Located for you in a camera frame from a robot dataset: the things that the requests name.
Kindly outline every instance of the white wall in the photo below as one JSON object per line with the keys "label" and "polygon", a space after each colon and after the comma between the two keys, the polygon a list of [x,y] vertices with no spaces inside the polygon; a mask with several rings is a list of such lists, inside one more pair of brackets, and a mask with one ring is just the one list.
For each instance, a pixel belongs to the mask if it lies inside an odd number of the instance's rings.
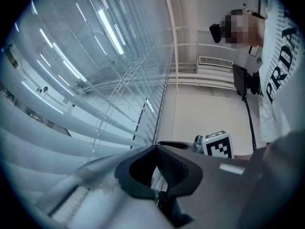
{"label": "white wall", "polygon": [[176,106],[176,85],[166,86],[155,142],[171,141]]}
{"label": "white wall", "polygon": [[[256,96],[249,96],[248,103],[257,147],[264,147],[265,143],[260,141]],[[235,91],[179,85],[172,140],[193,143],[197,135],[220,130],[230,132],[235,155],[252,153],[247,109]]]}

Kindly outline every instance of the black cable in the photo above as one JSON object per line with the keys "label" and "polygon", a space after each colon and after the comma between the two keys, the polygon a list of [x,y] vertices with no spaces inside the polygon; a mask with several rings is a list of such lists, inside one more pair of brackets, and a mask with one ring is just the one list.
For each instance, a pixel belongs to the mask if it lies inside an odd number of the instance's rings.
{"label": "black cable", "polygon": [[256,141],[255,141],[255,136],[254,136],[254,130],[253,130],[253,124],[252,124],[250,109],[249,109],[249,105],[248,105],[246,97],[244,98],[244,103],[246,104],[248,115],[249,115],[250,129],[251,129],[251,135],[252,135],[252,146],[253,146],[253,151],[254,151],[254,150],[256,150]]}

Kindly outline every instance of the air vent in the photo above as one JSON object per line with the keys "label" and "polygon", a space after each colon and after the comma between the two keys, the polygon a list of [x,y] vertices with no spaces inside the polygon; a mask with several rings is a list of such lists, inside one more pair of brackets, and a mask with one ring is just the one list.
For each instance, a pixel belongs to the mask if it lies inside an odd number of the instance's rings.
{"label": "air vent", "polygon": [[233,61],[199,56],[199,64],[209,64],[209,65],[222,66],[226,68],[232,68]]}

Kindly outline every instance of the person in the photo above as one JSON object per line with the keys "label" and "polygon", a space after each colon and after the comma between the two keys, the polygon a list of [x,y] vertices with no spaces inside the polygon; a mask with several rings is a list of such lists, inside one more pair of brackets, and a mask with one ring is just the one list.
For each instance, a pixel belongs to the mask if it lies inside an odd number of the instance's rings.
{"label": "person", "polygon": [[43,88],[43,90],[42,90],[42,89],[39,90],[39,93],[40,93],[42,96],[45,96],[45,95],[47,94],[47,91],[48,91],[48,87],[45,86],[45,87]]}
{"label": "person", "polygon": [[260,46],[259,115],[263,142],[272,143],[305,128],[302,111],[305,41],[280,0],[268,0],[267,18],[251,10],[233,10],[220,23],[221,38],[233,47]]}
{"label": "person", "polygon": [[75,108],[75,104],[72,104],[72,106],[68,110],[68,114],[71,114],[74,108]]}

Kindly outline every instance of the white t-shirt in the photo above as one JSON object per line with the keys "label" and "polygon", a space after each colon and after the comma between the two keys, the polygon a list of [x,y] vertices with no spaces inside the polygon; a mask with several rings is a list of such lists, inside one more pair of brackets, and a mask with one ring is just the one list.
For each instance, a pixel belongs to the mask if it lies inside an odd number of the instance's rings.
{"label": "white t-shirt", "polygon": [[47,92],[43,92],[43,90],[41,91],[40,95],[45,97],[45,95],[47,94]]}
{"label": "white t-shirt", "polygon": [[305,128],[305,43],[302,32],[279,0],[266,8],[263,64],[259,69],[260,129],[264,142],[273,142],[291,131]]}

